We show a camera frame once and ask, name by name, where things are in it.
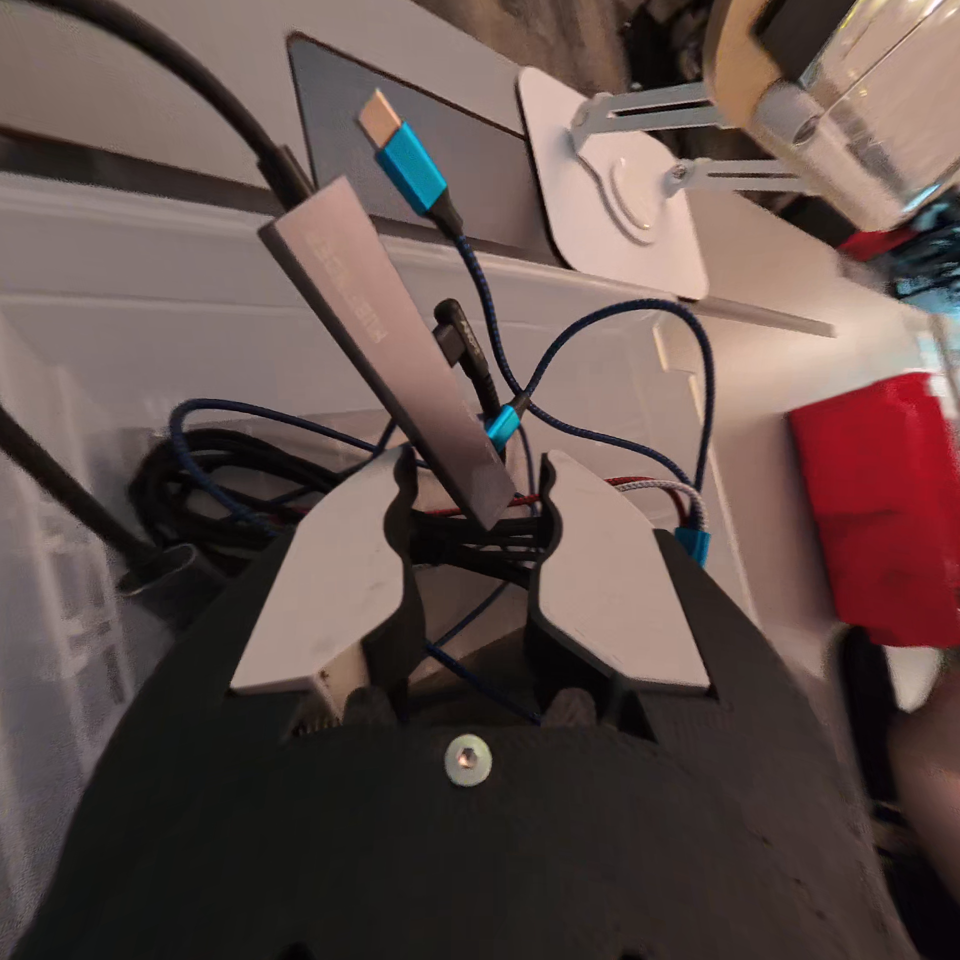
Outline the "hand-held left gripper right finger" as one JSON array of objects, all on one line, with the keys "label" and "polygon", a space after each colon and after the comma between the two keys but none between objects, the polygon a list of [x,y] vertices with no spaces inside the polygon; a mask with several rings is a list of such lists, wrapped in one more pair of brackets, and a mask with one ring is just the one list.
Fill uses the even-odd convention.
[{"label": "hand-held left gripper right finger", "polygon": [[548,532],[532,623],[604,677],[701,695],[711,680],[646,515],[569,454],[541,459]]}]

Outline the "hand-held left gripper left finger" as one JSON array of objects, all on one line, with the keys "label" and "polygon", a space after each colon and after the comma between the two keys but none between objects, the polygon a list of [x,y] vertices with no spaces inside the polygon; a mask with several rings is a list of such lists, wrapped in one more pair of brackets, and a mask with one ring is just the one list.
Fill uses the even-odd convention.
[{"label": "hand-held left gripper left finger", "polygon": [[417,467],[407,446],[366,463],[299,522],[231,679],[238,694],[404,688],[425,657],[410,558]]}]

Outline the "silver usb hub with cable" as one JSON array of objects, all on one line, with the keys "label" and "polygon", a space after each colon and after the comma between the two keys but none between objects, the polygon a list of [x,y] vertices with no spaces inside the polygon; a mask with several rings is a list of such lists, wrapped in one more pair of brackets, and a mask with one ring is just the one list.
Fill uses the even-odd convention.
[{"label": "silver usb hub with cable", "polygon": [[[136,49],[207,102],[254,154],[284,215],[261,239],[295,289],[465,515],[490,529],[512,497],[493,442],[467,410],[450,360],[428,331],[354,188],[317,188],[220,78],[182,44],[117,2],[19,2],[99,29]],[[135,586],[175,569],[173,554],[124,527],[2,407],[2,450],[68,513],[124,557]],[[421,559],[528,586],[506,554],[426,540]]]}]

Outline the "red plastic bin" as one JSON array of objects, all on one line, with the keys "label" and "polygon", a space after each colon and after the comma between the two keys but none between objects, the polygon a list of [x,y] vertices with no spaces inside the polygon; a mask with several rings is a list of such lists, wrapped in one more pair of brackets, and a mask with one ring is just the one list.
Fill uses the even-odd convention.
[{"label": "red plastic bin", "polygon": [[930,374],[786,420],[839,620],[877,645],[958,647],[958,453]]}]

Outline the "clear plastic bin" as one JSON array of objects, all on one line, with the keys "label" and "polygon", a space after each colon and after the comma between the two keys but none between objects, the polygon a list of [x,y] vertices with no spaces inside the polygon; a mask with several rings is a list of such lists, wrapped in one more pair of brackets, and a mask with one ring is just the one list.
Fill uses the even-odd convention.
[{"label": "clear plastic bin", "polygon": [[[170,410],[226,399],[374,442],[381,405],[260,242],[267,217],[2,174],[2,403],[121,522]],[[490,350],[449,245],[383,236],[425,322],[450,297]],[[510,366],[530,376],[567,325],[648,296],[480,256]],[[692,476],[701,365],[677,318],[636,313],[565,346],[536,389],[553,416],[649,446]],[[171,635],[116,599],[122,569],[2,454],[2,957],[52,882],[69,822]]]}]

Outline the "wooden-edged sign stand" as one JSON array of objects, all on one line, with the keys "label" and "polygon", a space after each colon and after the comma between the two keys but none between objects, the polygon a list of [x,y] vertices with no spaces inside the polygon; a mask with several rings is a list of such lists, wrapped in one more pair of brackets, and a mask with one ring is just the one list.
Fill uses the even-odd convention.
[{"label": "wooden-edged sign stand", "polygon": [[959,3],[715,2],[698,82],[580,95],[516,79],[571,269],[697,302],[695,190],[813,195],[892,234],[958,183]]}]

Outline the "dark green desk mat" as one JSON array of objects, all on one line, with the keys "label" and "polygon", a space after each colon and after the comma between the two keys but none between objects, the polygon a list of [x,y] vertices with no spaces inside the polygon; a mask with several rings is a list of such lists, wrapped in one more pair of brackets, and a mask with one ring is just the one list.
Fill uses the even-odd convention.
[{"label": "dark green desk mat", "polygon": [[562,267],[549,237],[522,135],[470,113],[330,46],[294,34],[288,46],[311,173],[318,186],[345,176],[366,213],[387,233],[429,239],[380,168],[356,121],[380,90],[409,122],[445,177],[466,236],[484,253]]}]

